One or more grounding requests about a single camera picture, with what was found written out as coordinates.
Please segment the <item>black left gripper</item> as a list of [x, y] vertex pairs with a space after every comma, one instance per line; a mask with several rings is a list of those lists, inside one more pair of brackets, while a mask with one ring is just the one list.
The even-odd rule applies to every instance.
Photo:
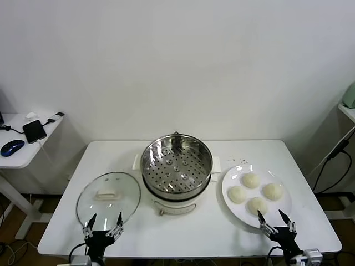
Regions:
[[110, 231], [93, 232], [93, 225], [96, 217], [97, 214], [95, 213], [83, 227], [82, 231], [84, 234], [84, 241], [88, 247], [87, 255], [91, 260], [102, 260], [106, 248], [114, 244], [115, 239], [118, 239], [124, 231], [122, 212], [119, 213], [116, 225]]

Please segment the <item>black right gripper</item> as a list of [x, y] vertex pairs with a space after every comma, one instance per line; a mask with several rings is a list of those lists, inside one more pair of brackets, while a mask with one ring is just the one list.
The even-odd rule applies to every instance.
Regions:
[[285, 258], [293, 258], [297, 255], [303, 254], [303, 251], [299, 248], [295, 241], [297, 235], [296, 223], [291, 221], [289, 216], [282, 210], [279, 209], [278, 212], [286, 226], [278, 227], [277, 230], [269, 225], [262, 213], [257, 210], [261, 232], [269, 237], [271, 241], [277, 242], [280, 245]]

